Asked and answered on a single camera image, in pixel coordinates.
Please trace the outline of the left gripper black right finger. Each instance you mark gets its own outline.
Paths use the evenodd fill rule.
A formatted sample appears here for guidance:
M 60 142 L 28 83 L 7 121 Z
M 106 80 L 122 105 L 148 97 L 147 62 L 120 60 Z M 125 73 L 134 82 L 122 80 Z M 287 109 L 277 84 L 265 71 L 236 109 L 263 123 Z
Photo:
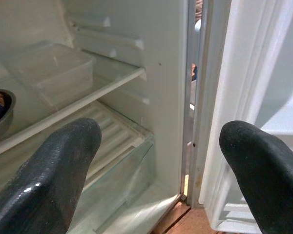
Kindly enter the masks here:
M 293 234 L 293 151 L 240 120 L 223 125 L 220 149 L 260 231 Z

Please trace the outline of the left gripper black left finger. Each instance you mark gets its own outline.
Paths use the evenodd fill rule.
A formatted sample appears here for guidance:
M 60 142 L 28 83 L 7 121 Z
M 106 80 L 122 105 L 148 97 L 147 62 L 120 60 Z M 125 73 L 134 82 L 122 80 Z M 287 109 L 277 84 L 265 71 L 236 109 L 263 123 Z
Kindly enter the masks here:
M 0 192 L 0 234 L 64 234 L 102 141 L 98 123 L 54 131 Z

